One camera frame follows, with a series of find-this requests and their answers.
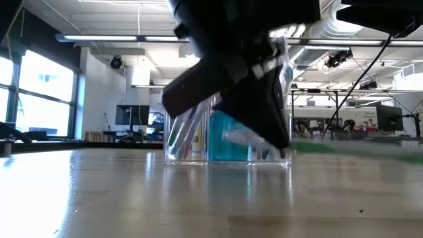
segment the wooden table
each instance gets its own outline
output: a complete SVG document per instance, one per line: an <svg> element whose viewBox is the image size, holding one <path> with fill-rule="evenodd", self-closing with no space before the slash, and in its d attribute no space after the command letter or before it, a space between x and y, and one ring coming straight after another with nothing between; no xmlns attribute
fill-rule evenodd
<svg viewBox="0 0 423 238"><path fill-rule="evenodd" d="M164 166L161 151L0 159L0 237L423 237L423 169L296 156L289 168Z"/></svg>

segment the black cable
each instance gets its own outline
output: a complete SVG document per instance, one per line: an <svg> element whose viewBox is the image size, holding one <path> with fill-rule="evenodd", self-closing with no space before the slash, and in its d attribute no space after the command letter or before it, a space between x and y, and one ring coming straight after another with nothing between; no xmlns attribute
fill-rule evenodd
<svg viewBox="0 0 423 238"><path fill-rule="evenodd" d="M364 69L363 69L363 67L356 61L356 59L354 59L354 57L352 58L354 61L355 61L355 63L358 65L358 67L360 67L363 71L365 71ZM377 83L376 81L375 81L375 83L376 83L376 85L379 87L379 88L381 88L382 90L384 90L383 89L383 87L381 87L381 85L379 85L379 83ZM386 92L386 94L388 94L388 96L390 96L396 103L398 103L400 106L402 106L407 112L409 112L410 114L412 114L412 112L414 112L414 109L413 109L413 111L410 111L407 107L405 107L404 105L402 105L401 104L401 102L399 102L397 99L395 99L394 97L392 97L392 95L390 94L390 93L388 93L388 92ZM403 130L404 130L404 132L405 132L405 134L408 134L408 132L407 132L407 130L405 129L405 127L403 127Z"/></svg>
<svg viewBox="0 0 423 238"><path fill-rule="evenodd" d="M354 83L354 85L352 85L352 88L350 89L350 91L348 92L348 94L346 95L346 97L344 98L344 100L342 100L342 102L339 104L338 108L336 108L335 113L332 115L332 117L330 118L329 122L332 122L332 120L335 118L336 114L338 114L339 109L342 107L342 105L348 100L348 97L351 95L352 91L357 87L358 83L364 78L364 76L368 73L368 71L373 67L373 65L377 62L377 60L382 56L383 52L385 51L386 47L389 45L389 43L391 43L391 39L392 39L392 35L389 35L388 39L385 41L381 51L378 53L378 55L376 56L376 58L370 63L369 67L367 67L367 69L365 69L365 71L362 73L362 75L358 78L358 80ZM325 138L326 132L328 131L329 128L328 124L325 127L325 130L323 132L322 135L322 139Z"/></svg>
<svg viewBox="0 0 423 238"><path fill-rule="evenodd" d="M363 69L363 67L356 61L356 59L354 59L354 58L352 58L354 61L355 61L355 63L358 65L358 67L360 67L363 71L365 71L365 69ZM377 83L376 81L375 81L375 83L376 83L376 85L379 87L379 88L381 88L382 90L384 90L383 89L383 87L381 87L381 85L379 85L379 83ZM388 96L390 96L395 102L397 102L400 106L402 106L405 110L407 110L407 112L409 112L410 114L412 114L412 112L407 108L407 107L405 107L404 105L402 105L401 104L401 102L399 102L397 99L395 99L394 97L392 97L392 95L390 94L390 93L388 93L388 92L385 92Z"/></svg>

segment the white wall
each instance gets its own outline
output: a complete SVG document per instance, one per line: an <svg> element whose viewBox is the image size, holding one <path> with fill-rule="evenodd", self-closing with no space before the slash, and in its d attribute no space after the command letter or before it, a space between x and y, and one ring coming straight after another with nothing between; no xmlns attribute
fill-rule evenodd
<svg viewBox="0 0 423 238"><path fill-rule="evenodd" d="M401 73L394 75L393 88L395 90L423 90L422 74L409 75L406 79L402 77ZM394 105L403 109L403 115L412 113L420 113L420 130L423 131L423 92L422 94L402 94L395 95L394 98L401 104L394 102ZM408 135L416 135L415 123L410 118L403 119L404 129Z"/></svg>
<svg viewBox="0 0 423 238"><path fill-rule="evenodd" d="M150 112L160 112L165 114L165 107L161 104L161 94L153 93L149 95Z"/></svg>
<svg viewBox="0 0 423 238"><path fill-rule="evenodd" d="M131 88L127 79L92 56L88 48L81 50L81 69L83 73L79 82L76 139L83 139L86 131L107 130L104 113L107 114L112 130L129 128L115 125L118 104L149 104L148 89Z"/></svg>

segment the computer monitor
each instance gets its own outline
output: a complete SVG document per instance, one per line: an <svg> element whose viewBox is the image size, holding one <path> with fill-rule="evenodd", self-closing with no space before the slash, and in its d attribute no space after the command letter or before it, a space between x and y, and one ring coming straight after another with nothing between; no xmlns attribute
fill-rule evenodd
<svg viewBox="0 0 423 238"><path fill-rule="evenodd" d="M132 115L132 125L147 126L150 106L145 105L118 105L116 107L116 125L130 125Z"/></svg>
<svg viewBox="0 0 423 238"><path fill-rule="evenodd" d="M377 129L384 132L403 131L403 110L394 106L376 106Z"/></svg>

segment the clear plastic container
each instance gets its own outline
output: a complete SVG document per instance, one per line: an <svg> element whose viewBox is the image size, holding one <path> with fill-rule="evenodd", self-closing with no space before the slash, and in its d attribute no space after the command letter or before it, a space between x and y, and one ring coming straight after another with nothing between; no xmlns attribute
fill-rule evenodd
<svg viewBox="0 0 423 238"><path fill-rule="evenodd" d="M279 40L285 47L280 73L284 109L292 82L292 70L288 67L288 49L285 38ZM289 165L291 151L280 151L242 123L223 112L213 110L219 95L201 102L177 118L165 115L164 150L168 164L234 164L234 165ZM286 110L287 126L291 125Z"/></svg>

